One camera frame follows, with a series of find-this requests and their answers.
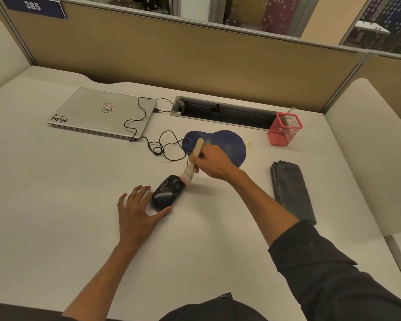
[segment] gray cloth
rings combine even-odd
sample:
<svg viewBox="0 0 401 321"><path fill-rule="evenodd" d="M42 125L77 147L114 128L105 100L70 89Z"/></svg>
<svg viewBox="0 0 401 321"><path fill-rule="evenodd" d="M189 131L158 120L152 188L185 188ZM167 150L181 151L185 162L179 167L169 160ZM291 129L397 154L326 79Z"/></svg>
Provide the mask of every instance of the gray cloth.
<svg viewBox="0 0 401 321"><path fill-rule="evenodd" d="M275 200L300 221L315 225L315 214L300 167L291 162L273 162L270 174Z"/></svg>

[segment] mouse pad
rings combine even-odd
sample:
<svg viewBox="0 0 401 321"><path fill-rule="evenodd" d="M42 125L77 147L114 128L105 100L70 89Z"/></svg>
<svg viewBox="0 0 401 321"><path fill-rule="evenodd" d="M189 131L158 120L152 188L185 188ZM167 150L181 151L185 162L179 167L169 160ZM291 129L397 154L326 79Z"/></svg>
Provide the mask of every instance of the mouse pad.
<svg viewBox="0 0 401 321"><path fill-rule="evenodd" d="M199 138L203 139L204 144L218 145L237 167L241 166L247 156L244 141L238 134L230 130L219 130L215 133L205 133L198 130L188 132L181 144L187 155L190 155L194 150Z"/></svg>

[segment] computer mouse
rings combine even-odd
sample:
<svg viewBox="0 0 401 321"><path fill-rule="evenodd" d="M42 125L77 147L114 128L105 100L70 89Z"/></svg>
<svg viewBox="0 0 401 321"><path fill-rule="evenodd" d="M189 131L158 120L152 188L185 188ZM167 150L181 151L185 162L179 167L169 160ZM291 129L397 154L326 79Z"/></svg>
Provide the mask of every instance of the computer mouse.
<svg viewBox="0 0 401 321"><path fill-rule="evenodd" d="M184 188L186 188L186 185L181 181L179 176L169 176L153 193L151 198L153 206L158 210L171 206Z"/></svg>

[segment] laptop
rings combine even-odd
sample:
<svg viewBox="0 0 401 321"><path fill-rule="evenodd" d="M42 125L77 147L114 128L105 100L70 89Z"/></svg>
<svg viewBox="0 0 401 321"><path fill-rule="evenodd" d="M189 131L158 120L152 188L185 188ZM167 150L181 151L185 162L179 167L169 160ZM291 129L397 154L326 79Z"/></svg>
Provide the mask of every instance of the laptop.
<svg viewBox="0 0 401 321"><path fill-rule="evenodd" d="M119 93L78 88L47 120L47 123L78 130L139 139L150 119L156 100Z"/></svg>

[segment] red mesh pen holder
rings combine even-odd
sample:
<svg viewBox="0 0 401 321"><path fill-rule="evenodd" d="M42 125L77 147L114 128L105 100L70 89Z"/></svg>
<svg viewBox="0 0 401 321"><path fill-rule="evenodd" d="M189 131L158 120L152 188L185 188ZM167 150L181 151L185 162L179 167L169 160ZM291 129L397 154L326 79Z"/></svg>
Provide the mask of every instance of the red mesh pen holder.
<svg viewBox="0 0 401 321"><path fill-rule="evenodd" d="M277 113L267 137L272 145L287 146L303 125L295 114Z"/></svg>

